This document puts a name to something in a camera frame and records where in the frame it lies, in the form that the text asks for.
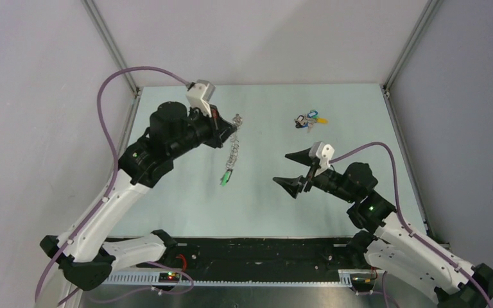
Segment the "metal disc with keyrings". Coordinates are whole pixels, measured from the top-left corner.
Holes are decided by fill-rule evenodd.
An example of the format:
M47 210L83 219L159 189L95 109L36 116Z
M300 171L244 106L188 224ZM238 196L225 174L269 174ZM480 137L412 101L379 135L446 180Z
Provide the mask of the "metal disc with keyrings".
M236 131L230 136L231 147L230 147L229 157L226 162L227 171L232 171L234 169L234 166L238 159L238 153L239 153L238 132L239 129L241 128L241 125L243 124L243 118L239 114L236 114L232 120L234 126L236 127Z

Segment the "green key tag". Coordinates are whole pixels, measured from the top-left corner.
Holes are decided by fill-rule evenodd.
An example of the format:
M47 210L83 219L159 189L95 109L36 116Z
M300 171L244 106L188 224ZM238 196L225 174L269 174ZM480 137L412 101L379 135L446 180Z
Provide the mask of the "green key tag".
M224 172L223 176L220 178L220 185L222 187L225 187L228 184L232 173L233 173L232 169L227 169L226 172Z

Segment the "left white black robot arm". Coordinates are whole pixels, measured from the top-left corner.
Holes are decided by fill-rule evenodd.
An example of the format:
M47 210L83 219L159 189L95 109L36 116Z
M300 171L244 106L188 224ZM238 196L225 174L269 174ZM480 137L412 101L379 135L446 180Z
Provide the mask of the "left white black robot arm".
M202 144L222 148L240 123L238 118L224 120L214 105L203 115L199 108L176 101L161 104L151 114L145 133L118 159L117 171L99 200L70 231L45 236L40 247L58 264L66 281L82 291L98 287L114 271L137 264L172 266L177 243L163 230L113 243L107 237L132 205L173 170L175 159Z

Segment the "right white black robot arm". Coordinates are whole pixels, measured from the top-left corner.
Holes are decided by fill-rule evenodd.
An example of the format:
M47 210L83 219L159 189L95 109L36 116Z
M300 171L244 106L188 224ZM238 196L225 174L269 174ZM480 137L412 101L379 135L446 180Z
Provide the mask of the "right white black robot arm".
M349 242L348 262L355 268L367 264L389 273L420 291L438 307L491 307L493 269L472 263L445 249L408 222L402 213L399 193L393 203L375 187L378 183L367 163L351 163L344 173L331 164L334 149L323 142L285 157L308 166L305 176L275 177L296 198L312 187L347 203L347 215L358 233Z

